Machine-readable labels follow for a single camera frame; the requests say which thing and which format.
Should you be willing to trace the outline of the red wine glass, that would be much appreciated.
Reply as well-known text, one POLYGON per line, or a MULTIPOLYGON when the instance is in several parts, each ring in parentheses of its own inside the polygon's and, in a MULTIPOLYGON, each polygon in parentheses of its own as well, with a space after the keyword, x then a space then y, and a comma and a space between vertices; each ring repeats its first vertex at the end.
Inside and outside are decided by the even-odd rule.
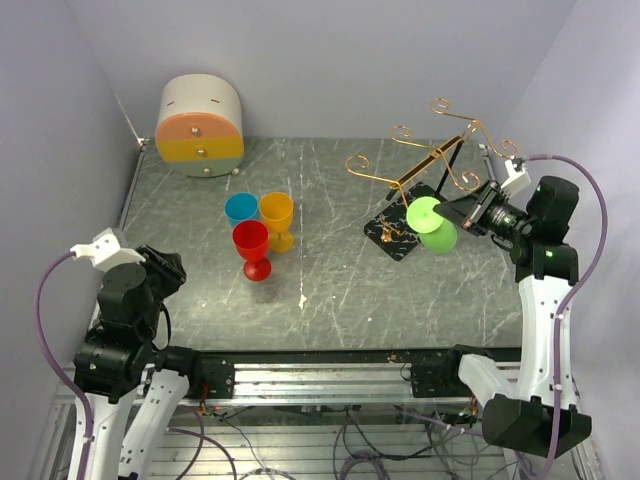
POLYGON ((267 227, 257 220, 245 220, 234 227, 232 240, 237 252, 245 260, 245 277, 254 282, 267 279, 272 271, 271 262, 267 258, 267 227))

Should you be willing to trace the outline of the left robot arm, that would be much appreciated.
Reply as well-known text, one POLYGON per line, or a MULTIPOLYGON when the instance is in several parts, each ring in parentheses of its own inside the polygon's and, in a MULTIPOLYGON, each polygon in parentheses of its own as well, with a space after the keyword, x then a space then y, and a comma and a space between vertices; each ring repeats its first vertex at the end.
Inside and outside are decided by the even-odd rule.
POLYGON ((186 282, 177 253, 123 249, 98 291, 98 323, 75 354, 77 429, 71 472, 81 479, 144 479, 150 455, 184 397, 203 387, 199 352, 154 348, 165 300, 186 282))

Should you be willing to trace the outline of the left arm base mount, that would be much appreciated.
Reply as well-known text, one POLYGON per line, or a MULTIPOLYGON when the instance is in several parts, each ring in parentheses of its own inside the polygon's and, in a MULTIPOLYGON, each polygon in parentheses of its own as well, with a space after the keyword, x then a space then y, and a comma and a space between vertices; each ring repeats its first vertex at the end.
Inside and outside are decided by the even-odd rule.
POLYGON ((187 347, 168 346, 156 354, 155 369, 176 371, 188 379, 188 399, 231 399, 235 386, 234 365, 223 357, 187 347))

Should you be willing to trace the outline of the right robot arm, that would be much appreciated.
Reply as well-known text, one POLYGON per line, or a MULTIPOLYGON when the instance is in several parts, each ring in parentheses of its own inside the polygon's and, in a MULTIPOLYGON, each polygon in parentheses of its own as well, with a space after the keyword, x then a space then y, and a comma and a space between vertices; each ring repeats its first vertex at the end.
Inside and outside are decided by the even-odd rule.
POLYGON ((579 412, 570 360, 571 293, 579 284, 577 251, 565 243, 579 200, 578 187, 544 176, 520 210, 493 181, 436 206, 436 212, 475 236, 506 242, 522 305, 521 359, 510 382, 491 355, 457 345, 440 373, 442 387, 468 390, 482 409, 486 443, 556 459, 591 433, 579 412))

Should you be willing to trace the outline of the green wine glass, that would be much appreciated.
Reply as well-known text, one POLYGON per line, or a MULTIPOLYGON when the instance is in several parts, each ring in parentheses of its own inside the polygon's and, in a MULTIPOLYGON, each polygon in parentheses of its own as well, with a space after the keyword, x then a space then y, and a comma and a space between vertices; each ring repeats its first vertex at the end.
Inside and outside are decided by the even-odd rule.
POLYGON ((457 243, 456 227, 435 210, 440 204, 437 198, 424 196, 413 200, 406 211, 408 226, 424 247, 435 254, 445 254, 457 243))

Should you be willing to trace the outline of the blue wine glass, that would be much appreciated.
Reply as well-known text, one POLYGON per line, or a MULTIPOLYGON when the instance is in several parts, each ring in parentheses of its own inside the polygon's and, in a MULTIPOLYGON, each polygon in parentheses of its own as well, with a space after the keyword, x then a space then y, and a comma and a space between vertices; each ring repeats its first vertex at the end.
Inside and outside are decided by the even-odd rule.
POLYGON ((240 192, 230 196, 224 205, 224 213, 232 228, 247 220, 261 220, 259 201, 248 192, 240 192))

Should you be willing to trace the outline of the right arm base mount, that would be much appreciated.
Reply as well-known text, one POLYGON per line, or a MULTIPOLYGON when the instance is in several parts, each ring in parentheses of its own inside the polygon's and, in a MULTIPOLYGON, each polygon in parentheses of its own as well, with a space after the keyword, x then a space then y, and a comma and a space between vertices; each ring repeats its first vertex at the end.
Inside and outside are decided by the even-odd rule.
POLYGON ((413 357, 409 376, 413 397, 470 397, 471 390, 458 376, 458 368, 466 354, 495 359, 487 349, 466 345, 455 345, 448 350, 429 350, 413 357))

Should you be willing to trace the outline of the orange wine glass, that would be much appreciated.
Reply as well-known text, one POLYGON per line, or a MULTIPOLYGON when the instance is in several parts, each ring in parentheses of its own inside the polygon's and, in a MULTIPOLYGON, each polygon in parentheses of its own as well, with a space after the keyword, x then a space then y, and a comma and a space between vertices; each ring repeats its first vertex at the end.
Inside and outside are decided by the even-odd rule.
POLYGON ((292 198, 283 192, 268 193, 259 202, 259 212, 269 230, 270 249, 278 253, 290 250, 294 244, 289 231, 294 213, 292 198))

